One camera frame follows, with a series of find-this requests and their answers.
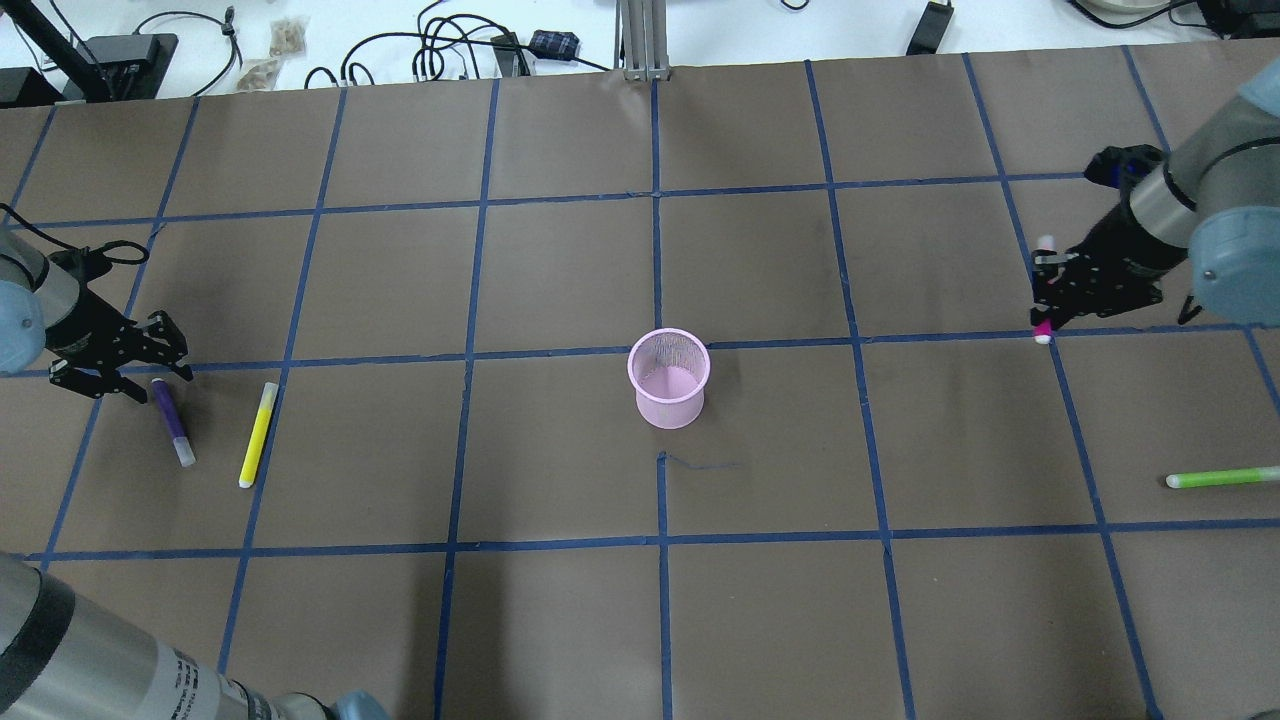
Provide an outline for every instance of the marker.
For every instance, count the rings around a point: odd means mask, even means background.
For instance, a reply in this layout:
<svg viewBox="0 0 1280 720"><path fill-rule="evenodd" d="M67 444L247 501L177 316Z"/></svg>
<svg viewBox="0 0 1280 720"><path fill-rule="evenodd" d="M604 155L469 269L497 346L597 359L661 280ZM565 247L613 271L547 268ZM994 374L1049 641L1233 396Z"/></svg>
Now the marker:
<svg viewBox="0 0 1280 720"><path fill-rule="evenodd" d="M178 462L183 468L196 464L196 454L191 450L191 441L187 439L187 430L182 427L182 418L178 416L178 406L169 393L169 383L160 378L151 379L151 393L156 397L156 406L164 415L164 424L169 428L169 437L173 438L173 448L178 452Z"/></svg>
<svg viewBox="0 0 1280 720"><path fill-rule="evenodd" d="M1036 250L1053 252L1053 236L1039 236L1039 238L1036 240ZM1044 318L1041 324L1036 325L1036 329L1032 331L1032 337L1034 337L1036 342L1039 345L1048 345L1053 342L1053 325L1048 322L1048 318Z"/></svg>
<svg viewBox="0 0 1280 720"><path fill-rule="evenodd" d="M244 451L244 465L241 466L241 487L253 487L257 478L257 464L262 460L262 446L266 445L266 428L271 424L271 410L275 407L275 393L280 386L262 386L262 400L257 404L257 418L253 420L253 433L248 437L248 450Z"/></svg>
<svg viewBox="0 0 1280 720"><path fill-rule="evenodd" d="M1280 480L1277 468L1248 468L1244 470L1217 470L1213 473L1178 473L1165 478L1171 488L1208 488L1215 486L1243 486Z"/></svg>

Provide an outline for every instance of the pink marker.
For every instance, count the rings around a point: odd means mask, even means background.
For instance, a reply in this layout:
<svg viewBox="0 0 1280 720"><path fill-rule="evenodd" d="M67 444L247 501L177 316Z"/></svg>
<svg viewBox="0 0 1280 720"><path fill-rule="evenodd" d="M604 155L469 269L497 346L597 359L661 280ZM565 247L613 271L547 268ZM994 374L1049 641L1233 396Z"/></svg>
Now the pink marker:
<svg viewBox="0 0 1280 720"><path fill-rule="evenodd" d="M1036 249L1053 252L1053 236L1051 234L1039 236L1039 238L1036 241ZM1048 322L1048 318L1044 318L1044 320L1042 320L1041 324L1036 325L1036 329L1032 331L1032 337L1034 337L1036 342L1038 342L1039 345L1048 345L1053 342L1053 324Z"/></svg>

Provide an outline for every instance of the purple marker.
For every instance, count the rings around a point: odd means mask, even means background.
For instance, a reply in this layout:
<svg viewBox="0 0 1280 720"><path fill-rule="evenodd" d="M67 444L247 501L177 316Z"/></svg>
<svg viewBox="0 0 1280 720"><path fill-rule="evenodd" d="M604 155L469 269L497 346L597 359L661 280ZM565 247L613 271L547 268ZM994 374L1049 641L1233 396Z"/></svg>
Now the purple marker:
<svg viewBox="0 0 1280 720"><path fill-rule="evenodd" d="M155 378L151 380L151 392L155 393L156 405L160 406L160 414L164 415L164 424L169 428L173 448L178 451L178 462L182 462L183 468L191 468L196 464L196 454L191 450L187 430L183 429L182 419L178 418L178 406L173 404L173 396L169 395L169 383Z"/></svg>

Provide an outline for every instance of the plastic bag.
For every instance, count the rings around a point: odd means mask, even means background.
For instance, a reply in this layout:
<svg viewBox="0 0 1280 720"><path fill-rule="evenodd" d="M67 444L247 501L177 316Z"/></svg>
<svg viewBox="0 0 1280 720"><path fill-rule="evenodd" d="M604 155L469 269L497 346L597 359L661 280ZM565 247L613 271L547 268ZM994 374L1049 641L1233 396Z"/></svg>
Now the plastic bag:
<svg viewBox="0 0 1280 720"><path fill-rule="evenodd" d="M307 19L282 18L271 20L273 58L289 58L307 51Z"/></svg>
<svg viewBox="0 0 1280 720"><path fill-rule="evenodd" d="M244 70L236 81L236 92L252 92L255 90L275 90L275 78L280 77L280 58L266 60L250 60L244 63Z"/></svg>

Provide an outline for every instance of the grid square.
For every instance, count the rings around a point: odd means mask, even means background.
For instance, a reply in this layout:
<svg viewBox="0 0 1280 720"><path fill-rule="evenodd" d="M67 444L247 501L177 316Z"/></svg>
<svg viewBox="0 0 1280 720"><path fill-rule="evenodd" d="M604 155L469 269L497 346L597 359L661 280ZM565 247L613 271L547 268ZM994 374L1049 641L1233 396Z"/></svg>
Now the grid square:
<svg viewBox="0 0 1280 720"><path fill-rule="evenodd" d="M1165 137L1176 149L1236 87L1280 55L1280 41L1138 45L1130 51Z"/></svg>
<svg viewBox="0 0 1280 720"><path fill-rule="evenodd" d="M973 56L1005 172L1083 170L1108 145L1160 145L1119 47Z"/></svg>
<svg viewBox="0 0 1280 720"><path fill-rule="evenodd" d="M652 430L654 445L672 455L669 530L874 529L858 407L849 347L712 352L698 420L678 432Z"/></svg>
<svg viewBox="0 0 1280 720"><path fill-rule="evenodd" d="M658 628L657 548L462 553L444 716L659 717Z"/></svg>
<svg viewBox="0 0 1280 720"><path fill-rule="evenodd" d="M623 355L477 363L460 538L654 533L646 428Z"/></svg>
<svg viewBox="0 0 1280 720"><path fill-rule="evenodd" d="M347 90L325 205L480 197L492 87L475 81Z"/></svg>
<svg viewBox="0 0 1280 720"><path fill-rule="evenodd" d="M279 360L310 218L170 223L156 236L137 316L163 309L192 363Z"/></svg>
<svg viewBox="0 0 1280 720"><path fill-rule="evenodd" d="M1245 717L1280 706L1280 530L1112 538L1165 716Z"/></svg>
<svg viewBox="0 0 1280 720"><path fill-rule="evenodd" d="M5 140L5 151L0 155L0 199L5 202L18 191L49 111L49 108L10 108L0 113L0 137Z"/></svg>
<svg viewBox="0 0 1280 720"><path fill-rule="evenodd" d="M1107 520L1280 516L1280 487L1165 475L1280 465L1280 419L1238 332L1060 340Z"/></svg>
<svg viewBox="0 0 1280 720"><path fill-rule="evenodd" d="M1027 181L1011 186L1014 201L1018 204L1018 218L1023 223L1023 237L1033 247L1037 238L1052 234L1060 251L1084 240L1105 214L1120 200L1119 193L1110 188L1093 184L1087 179L1069 181ZM1073 319L1069 328L1148 328L1152 325L1172 325L1178 322L1178 311L1183 300L1192 291L1190 263L1183 263L1161 279L1165 301L1158 305L1098 318L1085 315ZM1222 323L1222 318L1201 313L1189 324L1203 325Z"/></svg>
<svg viewBox="0 0 1280 720"><path fill-rule="evenodd" d="M920 720L1143 717L1097 536L893 543Z"/></svg>
<svg viewBox="0 0 1280 720"><path fill-rule="evenodd" d="M146 375L134 375L146 380ZM58 550L239 547L253 493L236 484L268 372L169 377L196 464L178 465L154 405L104 398Z"/></svg>
<svg viewBox="0 0 1280 720"><path fill-rule="evenodd" d="M326 215L296 357L463 352L476 210Z"/></svg>
<svg viewBox="0 0 1280 720"><path fill-rule="evenodd" d="M1010 331L1032 288L997 183L842 190L863 336Z"/></svg>
<svg viewBox="0 0 1280 720"><path fill-rule="evenodd" d="M996 173L960 55L828 60L813 76L837 182Z"/></svg>
<svg viewBox="0 0 1280 720"><path fill-rule="evenodd" d="M1025 340L868 345L900 528L1093 523L1053 363Z"/></svg>
<svg viewBox="0 0 1280 720"><path fill-rule="evenodd" d="M443 555L256 557L228 675L266 696L372 694L393 717L431 717Z"/></svg>
<svg viewBox="0 0 1280 720"><path fill-rule="evenodd" d="M33 223L154 217L187 129L191 102L58 108L18 211Z"/></svg>
<svg viewBox="0 0 1280 720"><path fill-rule="evenodd" d="M200 99L166 214L315 208L337 90Z"/></svg>
<svg viewBox="0 0 1280 720"><path fill-rule="evenodd" d="M847 337L824 192L662 202L663 323L704 342Z"/></svg>
<svg viewBox="0 0 1280 720"><path fill-rule="evenodd" d="M0 550L42 552L54 528L93 402L47 378L0 378Z"/></svg>
<svg viewBox="0 0 1280 720"><path fill-rule="evenodd" d="M653 329L646 199L490 208L476 350L631 345Z"/></svg>
<svg viewBox="0 0 1280 720"><path fill-rule="evenodd" d="M621 72L502 82L490 197L653 187L649 83Z"/></svg>
<svg viewBox="0 0 1280 720"><path fill-rule="evenodd" d="M671 548L677 717L902 717L879 543Z"/></svg>
<svg viewBox="0 0 1280 720"><path fill-rule="evenodd" d="M678 68L658 86L658 114L663 190L826 179L799 63Z"/></svg>
<svg viewBox="0 0 1280 720"><path fill-rule="evenodd" d="M146 246L147 234L151 231L151 225L138 224L138 225L110 225L110 227L87 227L87 228L58 228L49 234L74 245L76 247L100 247L113 240L129 240L137 242L138 245ZM56 247L46 245L44 240L36 237L35 234L24 231L15 229L14 234L22 238L24 242L32 247L47 252L56 252ZM125 254L129 250L119 250L118 252ZM99 297L109 302L113 307L124 313L125 306L129 302L129 295L133 293L133 281L138 277L137 265L111 265L111 270L102 275L101 278L90 283L90 290L97 293ZM58 356L50 351L44 351L40 357L32 363L28 369L45 370L49 365L56 360Z"/></svg>
<svg viewBox="0 0 1280 720"><path fill-rule="evenodd" d="M462 363L294 368L255 542L448 539L462 370Z"/></svg>
<svg viewBox="0 0 1280 720"><path fill-rule="evenodd" d="M49 571L83 597L212 666L223 647L236 559L88 560Z"/></svg>

